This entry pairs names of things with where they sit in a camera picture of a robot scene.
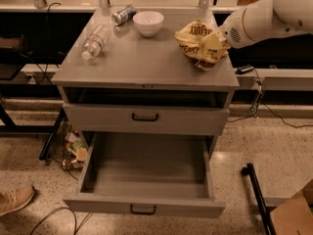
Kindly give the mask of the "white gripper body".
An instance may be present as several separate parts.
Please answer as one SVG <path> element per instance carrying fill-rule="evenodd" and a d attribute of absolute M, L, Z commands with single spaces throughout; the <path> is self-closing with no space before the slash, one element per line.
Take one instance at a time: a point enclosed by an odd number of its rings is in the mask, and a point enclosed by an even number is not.
<path fill-rule="evenodd" d="M 240 9 L 232 13 L 219 30 L 224 35 L 226 42 L 233 48 L 243 48 L 248 44 L 248 38 L 244 30 L 244 14 L 246 9 Z"/>

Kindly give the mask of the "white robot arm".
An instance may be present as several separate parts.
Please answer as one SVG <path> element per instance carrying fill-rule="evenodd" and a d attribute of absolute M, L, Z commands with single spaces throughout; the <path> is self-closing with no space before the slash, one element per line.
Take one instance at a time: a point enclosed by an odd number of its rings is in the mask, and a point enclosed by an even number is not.
<path fill-rule="evenodd" d="M 312 32 L 313 0 L 259 0 L 232 13 L 201 44 L 209 50 L 240 49 Z"/>

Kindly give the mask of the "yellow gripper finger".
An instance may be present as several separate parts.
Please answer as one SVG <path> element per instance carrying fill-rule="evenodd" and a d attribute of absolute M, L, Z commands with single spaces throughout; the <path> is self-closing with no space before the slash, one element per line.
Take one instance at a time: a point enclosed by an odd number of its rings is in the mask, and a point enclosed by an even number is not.
<path fill-rule="evenodd" d="M 204 51 L 203 57 L 207 62 L 218 62 L 228 55 L 230 46 L 221 32 L 212 32 L 201 41 Z"/>

